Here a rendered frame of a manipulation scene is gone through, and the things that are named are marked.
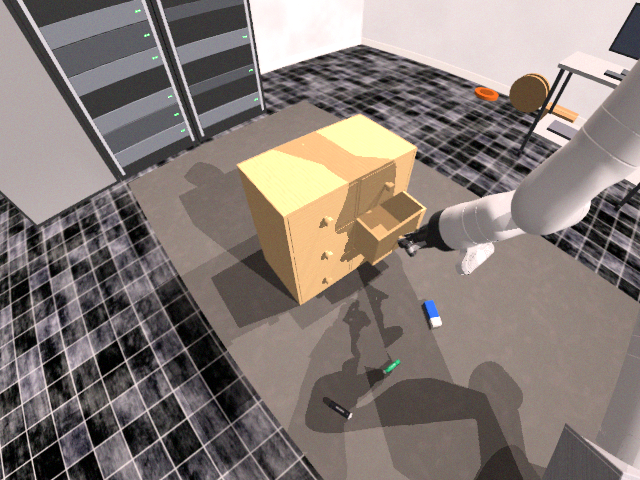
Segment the blue and white eraser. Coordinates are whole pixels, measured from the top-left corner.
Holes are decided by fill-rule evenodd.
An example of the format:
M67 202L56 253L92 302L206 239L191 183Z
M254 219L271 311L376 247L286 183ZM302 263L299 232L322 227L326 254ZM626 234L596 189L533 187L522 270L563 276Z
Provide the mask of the blue and white eraser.
M430 325L432 328L434 327L439 327L442 325L442 322L440 320L440 317L438 315L437 309L435 307L435 304L433 302L433 300L431 301L426 301L423 303L425 311L427 313Z

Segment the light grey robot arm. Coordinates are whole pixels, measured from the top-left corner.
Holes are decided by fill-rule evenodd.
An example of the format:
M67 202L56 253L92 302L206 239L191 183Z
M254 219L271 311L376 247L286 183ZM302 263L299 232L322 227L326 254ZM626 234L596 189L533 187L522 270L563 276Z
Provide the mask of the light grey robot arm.
M492 242L525 233L548 235L577 224L595 196L639 167L640 59L574 137L516 191L442 212L441 237L460 250L457 273L468 275L483 263L494 252ZM640 470L640 308L596 442Z

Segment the green battery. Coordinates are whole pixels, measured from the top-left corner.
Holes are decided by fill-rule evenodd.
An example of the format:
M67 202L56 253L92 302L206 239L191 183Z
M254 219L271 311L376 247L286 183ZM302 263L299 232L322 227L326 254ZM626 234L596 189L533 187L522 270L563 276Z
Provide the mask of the green battery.
M384 369L383 373L387 374L388 372L390 372L393 368L395 368L399 364L400 364L400 361L397 359L395 362L393 362L391 365L389 365L386 369Z

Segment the light wooden chest of drawers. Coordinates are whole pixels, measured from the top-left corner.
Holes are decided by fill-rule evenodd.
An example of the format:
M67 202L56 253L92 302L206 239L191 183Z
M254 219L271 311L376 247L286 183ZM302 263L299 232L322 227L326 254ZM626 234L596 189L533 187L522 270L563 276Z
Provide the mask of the light wooden chest of drawers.
M356 220L403 190L406 192L417 147L359 114L290 141L240 164L242 185L264 257L302 305L351 270ZM413 152L413 153L412 153ZM406 187L357 216L363 177L412 153ZM287 218L357 181L354 218L293 253ZM349 272L302 303L294 255L354 221Z

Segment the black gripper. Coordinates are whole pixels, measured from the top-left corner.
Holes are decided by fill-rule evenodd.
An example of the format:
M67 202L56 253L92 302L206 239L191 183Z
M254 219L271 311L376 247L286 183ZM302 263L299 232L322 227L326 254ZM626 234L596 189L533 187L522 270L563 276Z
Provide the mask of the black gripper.
M399 247L402 249L405 247L408 255L410 254L410 257L416 255L418 248L432 248L434 246L441 251L454 251L455 249L452 249L448 245L446 245L439 231L439 219L444 210L434 213L431 216L429 223L423 225L420 228L421 230L416 229L416 231L407 233L403 238L398 239L397 243Z

